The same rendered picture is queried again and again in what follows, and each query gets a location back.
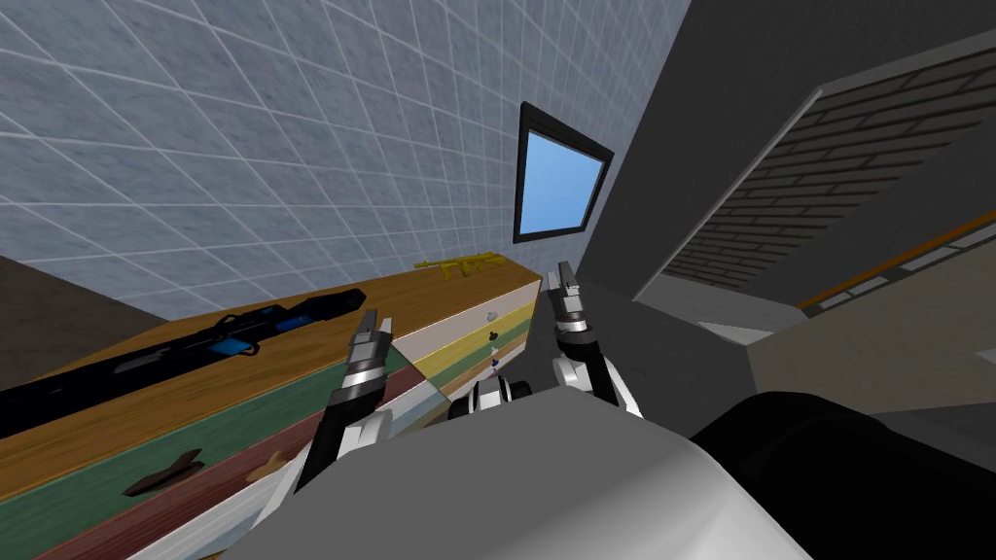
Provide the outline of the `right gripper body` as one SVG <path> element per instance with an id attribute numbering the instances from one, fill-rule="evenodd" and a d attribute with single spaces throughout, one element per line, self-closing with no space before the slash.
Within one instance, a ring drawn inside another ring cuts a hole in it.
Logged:
<path id="1" fill-rule="evenodd" d="M 588 330 L 579 286 L 551 289 L 551 307 L 558 333 L 581 333 Z"/>

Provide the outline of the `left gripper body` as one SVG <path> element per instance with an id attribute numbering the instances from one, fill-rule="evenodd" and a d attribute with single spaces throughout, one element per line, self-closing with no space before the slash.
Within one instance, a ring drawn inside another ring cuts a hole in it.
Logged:
<path id="1" fill-rule="evenodd" d="M 390 332 L 360 332 L 352 336 L 347 359 L 347 372 L 360 373 L 383 369 L 393 335 Z"/>

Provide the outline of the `wooden dresser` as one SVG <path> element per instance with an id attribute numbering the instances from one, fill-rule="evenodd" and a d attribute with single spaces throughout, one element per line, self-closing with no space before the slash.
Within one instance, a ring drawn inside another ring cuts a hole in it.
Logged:
<path id="1" fill-rule="evenodd" d="M 514 262 L 487 263 L 469 277 L 422 268 L 330 290 L 276 299 L 230 311 L 175 321 L 128 339 L 65 370 L 196 333 L 228 314 L 241 314 L 279 304 L 292 307 L 304 299 L 360 289 L 366 301 L 357 311 L 264 339 L 255 356 L 232 356 L 216 364 L 165 379 L 160 384 L 97 404 L 63 418 L 0 439 L 0 504 L 70 473 L 115 457 L 128 449 L 203 421 L 220 411 L 271 392 L 339 362 L 346 365 L 352 335 L 366 310 L 392 319 L 393 342 L 460 311 L 485 303 L 511 290 L 541 280 Z M 428 381 L 395 346 L 386 358 L 386 390 L 381 408 L 410 388 Z M 524 350 L 525 342 L 489 369 L 473 376 L 453 394 L 452 403 L 475 382 L 499 370 Z"/>

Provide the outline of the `white drawer front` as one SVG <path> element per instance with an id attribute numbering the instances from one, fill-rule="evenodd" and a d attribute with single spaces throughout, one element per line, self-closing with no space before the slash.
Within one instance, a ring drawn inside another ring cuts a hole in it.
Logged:
<path id="1" fill-rule="evenodd" d="M 487 333 L 497 332 L 500 320 L 510 318 L 514 311 L 535 303 L 541 285 L 541 280 L 535 280 L 416 332 L 396 338 L 393 346 L 414 363 L 479 329 L 485 329 Z M 489 312 L 498 314 L 495 321 L 486 320 Z"/>

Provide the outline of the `yellow drawer front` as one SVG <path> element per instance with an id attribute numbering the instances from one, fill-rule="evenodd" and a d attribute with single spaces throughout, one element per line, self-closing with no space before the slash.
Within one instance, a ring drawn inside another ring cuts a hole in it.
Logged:
<path id="1" fill-rule="evenodd" d="M 447 319 L 440 326 L 455 328 L 453 341 L 446 339 L 440 349 L 415 359 L 413 365 L 430 378 L 465 358 L 472 358 L 473 365 L 484 358 L 500 355 L 513 339 L 528 330 L 534 309 L 534 302 L 507 309 L 489 304 Z"/>

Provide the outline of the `black-framed window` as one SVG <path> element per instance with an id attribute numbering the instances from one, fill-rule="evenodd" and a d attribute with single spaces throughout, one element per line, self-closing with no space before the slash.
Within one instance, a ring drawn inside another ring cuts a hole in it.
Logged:
<path id="1" fill-rule="evenodd" d="M 519 107 L 515 244 L 581 233 L 614 152 L 529 102 Z"/>

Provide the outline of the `yellow rifle-shaped object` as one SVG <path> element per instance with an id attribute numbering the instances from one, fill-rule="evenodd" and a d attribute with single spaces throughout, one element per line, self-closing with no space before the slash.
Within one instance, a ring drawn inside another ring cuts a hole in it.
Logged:
<path id="1" fill-rule="evenodd" d="M 472 269 L 478 271 L 484 271 L 484 266 L 487 263 L 492 263 L 496 265 L 504 265 L 506 259 L 500 255 L 492 252 L 485 252 L 473 255 L 467 255 L 455 259 L 448 259 L 448 261 L 436 261 L 436 262 L 416 262 L 413 265 L 414 269 L 431 268 L 437 267 L 443 275 L 445 281 L 451 278 L 451 273 L 453 270 L 457 270 L 463 277 L 469 277 L 472 274 Z"/>

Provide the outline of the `small green drawer front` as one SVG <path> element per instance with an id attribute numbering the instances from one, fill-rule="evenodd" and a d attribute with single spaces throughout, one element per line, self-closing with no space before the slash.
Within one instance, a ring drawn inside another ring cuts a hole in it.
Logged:
<path id="1" fill-rule="evenodd" d="M 432 386 L 446 395 L 451 395 L 468 383 L 473 376 L 489 369 L 493 360 L 501 361 L 515 347 L 524 343 L 529 328 L 530 322 L 523 321 L 507 331 L 497 332 L 496 339 L 489 339 L 489 333 L 485 333 L 481 342 L 474 342 L 472 347 L 456 355 L 451 364 L 432 372 L 428 367 L 419 366 L 419 368 L 428 375 L 428 382 Z"/>

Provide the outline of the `large green drawer front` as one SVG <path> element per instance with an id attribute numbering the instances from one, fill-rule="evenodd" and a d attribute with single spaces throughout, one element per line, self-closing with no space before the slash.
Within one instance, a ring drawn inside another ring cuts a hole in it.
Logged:
<path id="1" fill-rule="evenodd" d="M 0 504 L 0 560 L 31 560 L 143 502 L 124 491 L 163 470 L 183 452 L 198 449 L 211 467 L 320 411 L 340 387 L 339 362 L 271 392 L 220 411 L 72 472 Z"/>

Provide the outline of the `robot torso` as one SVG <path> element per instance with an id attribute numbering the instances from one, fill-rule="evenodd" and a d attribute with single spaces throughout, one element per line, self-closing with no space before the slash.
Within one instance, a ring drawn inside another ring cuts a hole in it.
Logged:
<path id="1" fill-rule="evenodd" d="M 706 452 L 570 387 L 346 453 L 220 560 L 811 560 Z"/>

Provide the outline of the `long black and blue object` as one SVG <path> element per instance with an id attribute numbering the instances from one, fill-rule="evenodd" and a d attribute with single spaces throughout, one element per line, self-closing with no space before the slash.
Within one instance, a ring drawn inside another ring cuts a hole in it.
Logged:
<path id="1" fill-rule="evenodd" d="M 232 356 L 255 356 L 264 339 L 357 311 L 365 301 L 363 291 L 349 289 L 289 308 L 228 314 L 201 331 L 0 391 L 0 439 Z"/>

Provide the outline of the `dark red drawer front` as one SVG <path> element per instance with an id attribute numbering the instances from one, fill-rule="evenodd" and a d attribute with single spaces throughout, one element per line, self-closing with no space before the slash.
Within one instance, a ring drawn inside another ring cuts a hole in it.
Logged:
<path id="1" fill-rule="evenodd" d="M 158 492 L 140 495 L 139 505 L 85 530 L 31 560 L 127 560 L 133 553 L 158 541 L 184 523 L 248 485 L 239 472 L 264 464 L 264 455 L 273 450 L 287 451 L 303 432 L 295 425 L 323 414 L 324 407 L 273 436 L 243 449 L 211 467 Z"/>

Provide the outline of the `pale blue drawer front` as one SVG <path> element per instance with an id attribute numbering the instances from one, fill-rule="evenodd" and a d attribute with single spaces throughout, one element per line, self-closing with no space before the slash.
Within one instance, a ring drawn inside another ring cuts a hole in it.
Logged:
<path id="1" fill-rule="evenodd" d="M 446 412 L 450 400 L 424 381 L 381 407 L 346 433 L 343 453 L 426 426 Z M 127 560 L 201 560 L 232 547 L 256 525 L 261 510 L 270 502 L 286 473 L 296 476 L 302 465 L 300 453 L 312 443 L 321 414 L 294 426 L 303 432 L 303 442 L 294 442 L 283 455 L 288 463 L 279 471 L 244 488 L 184 523 L 158 541 L 133 553 Z"/>

